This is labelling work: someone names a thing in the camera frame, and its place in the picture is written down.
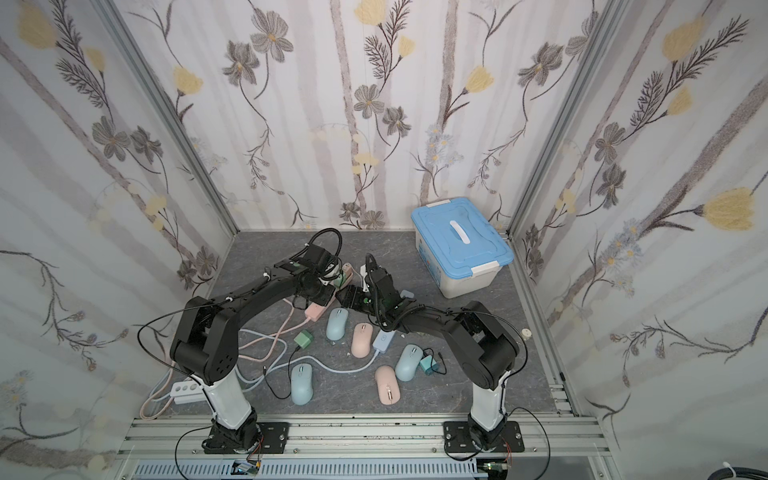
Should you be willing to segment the pink power strip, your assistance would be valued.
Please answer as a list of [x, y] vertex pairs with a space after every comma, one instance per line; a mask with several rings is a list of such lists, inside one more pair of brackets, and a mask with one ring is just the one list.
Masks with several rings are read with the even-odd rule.
[[312, 303], [305, 310], [305, 318], [311, 322], [317, 322], [326, 310], [327, 306]]

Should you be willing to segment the blue power strip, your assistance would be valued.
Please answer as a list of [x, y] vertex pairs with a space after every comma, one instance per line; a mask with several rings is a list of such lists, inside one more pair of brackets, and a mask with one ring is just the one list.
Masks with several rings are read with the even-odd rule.
[[395, 335], [395, 331], [380, 330], [372, 343], [373, 349], [379, 353], [386, 352]]

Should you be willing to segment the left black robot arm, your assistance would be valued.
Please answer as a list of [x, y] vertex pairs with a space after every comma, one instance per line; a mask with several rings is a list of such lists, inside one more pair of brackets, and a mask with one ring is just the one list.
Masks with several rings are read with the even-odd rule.
[[257, 413], [245, 398], [235, 369], [239, 332], [251, 319], [288, 297], [326, 306], [335, 293], [333, 281], [342, 271], [341, 252], [312, 243], [274, 265], [282, 273], [263, 278], [228, 294], [189, 300], [171, 342], [176, 366], [202, 385], [212, 410], [212, 425], [202, 442], [207, 454], [245, 454], [263, 438]]

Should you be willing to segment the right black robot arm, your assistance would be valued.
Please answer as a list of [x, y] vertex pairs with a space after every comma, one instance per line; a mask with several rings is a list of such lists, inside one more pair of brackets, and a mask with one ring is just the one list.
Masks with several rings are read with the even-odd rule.
[[361, 284], [343, 288], [336, 298], [344, 308], [366, 314], [385, 332], [422, 333], [443, 339], [473, 384], [467, 418], [469, 438], [477, 451], [491, 451], [506, 427], [506, 381], [514, 373], [520, 353], [513, 329], [477, 301], [449, 309], [402, 296], [392, 275], [371, 254], [366, 256], [365, 268]]

